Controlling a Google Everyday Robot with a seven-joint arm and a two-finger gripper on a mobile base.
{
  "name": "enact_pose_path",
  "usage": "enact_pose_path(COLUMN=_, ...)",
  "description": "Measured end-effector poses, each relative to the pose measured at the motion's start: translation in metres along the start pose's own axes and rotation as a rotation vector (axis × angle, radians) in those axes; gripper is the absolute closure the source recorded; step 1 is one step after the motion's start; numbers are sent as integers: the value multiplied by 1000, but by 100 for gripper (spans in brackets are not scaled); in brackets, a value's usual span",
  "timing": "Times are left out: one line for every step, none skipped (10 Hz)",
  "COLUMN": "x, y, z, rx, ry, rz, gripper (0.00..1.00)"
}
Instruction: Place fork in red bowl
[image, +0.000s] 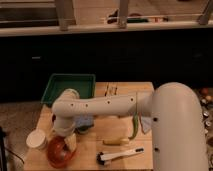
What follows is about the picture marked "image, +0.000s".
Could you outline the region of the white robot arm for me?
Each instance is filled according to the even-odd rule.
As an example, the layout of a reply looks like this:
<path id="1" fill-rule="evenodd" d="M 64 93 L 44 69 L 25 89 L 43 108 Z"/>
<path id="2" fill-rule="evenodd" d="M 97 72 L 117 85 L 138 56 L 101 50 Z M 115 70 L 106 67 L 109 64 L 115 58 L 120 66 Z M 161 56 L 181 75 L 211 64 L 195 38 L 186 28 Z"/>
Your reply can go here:
<path id="1" fill-rule="evenodd" d="M 182 83 L 90 99 L 62 94 L 52 112 L 60 135 L 71 133 L 71 118 L 78 115 L 149 116 L 154 171 L 209 171 L 202 107 L 194 91 Z"/>

